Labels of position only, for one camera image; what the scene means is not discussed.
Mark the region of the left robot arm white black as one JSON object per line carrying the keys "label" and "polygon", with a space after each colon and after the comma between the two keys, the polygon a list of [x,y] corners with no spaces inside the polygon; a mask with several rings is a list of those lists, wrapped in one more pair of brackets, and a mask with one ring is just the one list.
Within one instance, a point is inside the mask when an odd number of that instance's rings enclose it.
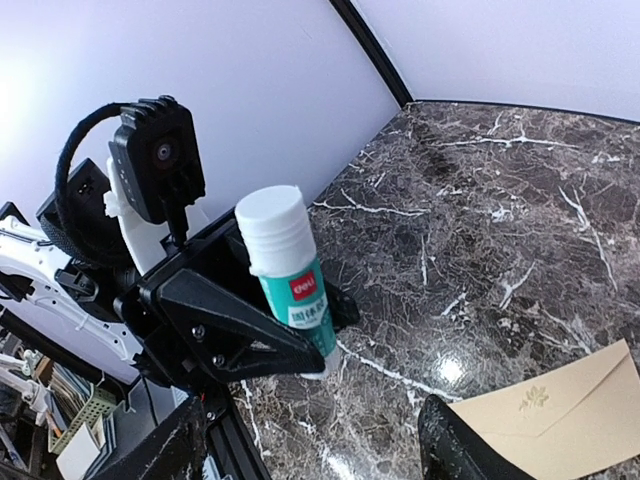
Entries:
{"label": "left robot arm white black", "polygon": [[163,387],[336,368],[336,334],[360,314],[323,276],[299,189],[259,190],[215,221],[204,194],[186,107],[102,106],[66,141],[39,226],[2,209],[1,289]]}

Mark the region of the green glue stick white cap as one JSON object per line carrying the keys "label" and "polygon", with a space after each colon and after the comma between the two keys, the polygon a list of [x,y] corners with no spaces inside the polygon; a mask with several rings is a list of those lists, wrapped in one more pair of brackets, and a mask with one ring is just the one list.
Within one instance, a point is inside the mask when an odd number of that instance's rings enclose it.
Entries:
{"label": "green glue stick white cap", "polygon": [[301,190],[276,185],[254,191],[236,205],[235,217],[257,277],[275,318],[310,340],[324,358],[323,380],[339,365],[333,319]]}

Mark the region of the brown paper envelope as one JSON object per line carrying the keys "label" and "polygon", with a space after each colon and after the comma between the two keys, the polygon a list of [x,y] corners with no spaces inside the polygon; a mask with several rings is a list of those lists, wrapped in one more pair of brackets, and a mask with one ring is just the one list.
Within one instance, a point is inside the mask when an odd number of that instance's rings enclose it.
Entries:
{"label": "brown paper envelope", "polygon": [[451,408],[536,479],[577,479],[639,454],[639,375],[624,340]]}

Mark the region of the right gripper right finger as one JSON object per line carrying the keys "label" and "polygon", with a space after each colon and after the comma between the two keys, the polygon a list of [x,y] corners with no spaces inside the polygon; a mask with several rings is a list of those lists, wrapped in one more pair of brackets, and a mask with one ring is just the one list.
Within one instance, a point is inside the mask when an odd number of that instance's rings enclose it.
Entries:
{"label": "right gripper right finger", "polygon": [[424,479],[507,479],[508,466],[438,396],[426,398],[418,436]]}

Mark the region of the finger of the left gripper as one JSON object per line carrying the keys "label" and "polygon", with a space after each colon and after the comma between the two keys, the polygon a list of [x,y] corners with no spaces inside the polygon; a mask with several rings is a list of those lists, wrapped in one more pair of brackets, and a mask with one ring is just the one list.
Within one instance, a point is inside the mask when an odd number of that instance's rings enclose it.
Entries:
{"label": "finger of the left gripper", "polygon": [[361,320],[361,316],[355,300],[327,280],[324,281],[324,286],[333,329],[343,330],[357,325]]}

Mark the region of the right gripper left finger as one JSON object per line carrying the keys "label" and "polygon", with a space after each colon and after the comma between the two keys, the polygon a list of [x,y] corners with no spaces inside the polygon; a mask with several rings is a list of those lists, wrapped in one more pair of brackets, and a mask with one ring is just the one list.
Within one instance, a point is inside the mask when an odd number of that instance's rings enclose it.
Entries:
{"label": "right gripper left finger", "polygon": [[158,426],[150,417],[114,414],[116,448],[95,479],[202,479],[206,445],[205,413],[190,396]]}

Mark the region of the black front rail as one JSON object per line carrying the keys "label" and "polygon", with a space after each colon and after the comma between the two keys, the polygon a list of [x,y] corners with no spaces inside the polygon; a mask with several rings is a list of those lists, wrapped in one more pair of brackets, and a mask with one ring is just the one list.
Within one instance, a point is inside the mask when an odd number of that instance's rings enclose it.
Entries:
{"label": "black front rail", "polygon": [[213,479],[270,480],[229,388],[219,383],[209,386],[202,394],[202,404],[209,454],[205,465],[210,466]]}

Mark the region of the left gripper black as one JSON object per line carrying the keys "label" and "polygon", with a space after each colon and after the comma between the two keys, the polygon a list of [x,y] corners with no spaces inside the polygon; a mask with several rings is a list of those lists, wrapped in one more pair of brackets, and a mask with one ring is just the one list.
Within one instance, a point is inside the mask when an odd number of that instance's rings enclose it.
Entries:
{"label": "left gripper black", "polygon": [[247,267],[225,215],[120,295],[114,308],[143,346],[141,371],[181,388],[320,372],[313,343],[260,310]]}

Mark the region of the left black frame post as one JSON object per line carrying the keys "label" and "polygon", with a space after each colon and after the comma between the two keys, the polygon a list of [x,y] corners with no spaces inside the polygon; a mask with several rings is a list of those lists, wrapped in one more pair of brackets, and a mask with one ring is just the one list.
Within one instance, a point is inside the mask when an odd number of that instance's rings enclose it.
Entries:
{"label": "left black frame post", "polygon": [[330,0],[400,108],[414,101],[398,70],[352,1]]}

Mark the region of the green plastic basket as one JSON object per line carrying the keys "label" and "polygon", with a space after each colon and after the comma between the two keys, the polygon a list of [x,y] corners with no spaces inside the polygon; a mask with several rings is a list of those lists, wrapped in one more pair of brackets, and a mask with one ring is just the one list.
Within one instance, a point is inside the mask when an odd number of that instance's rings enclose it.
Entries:
{"label": "green plastic basket", "polygon": [[48,432],[48,452],[59,455],[82,425],[85,423],[89,426],[93,425],[100,416],[107,417],[111,414],[116,406],[117,399],[114,394],[92,385],[88,400],[70,422],[70,426],[62,432],[62,435],[56,438],[52,431]]}

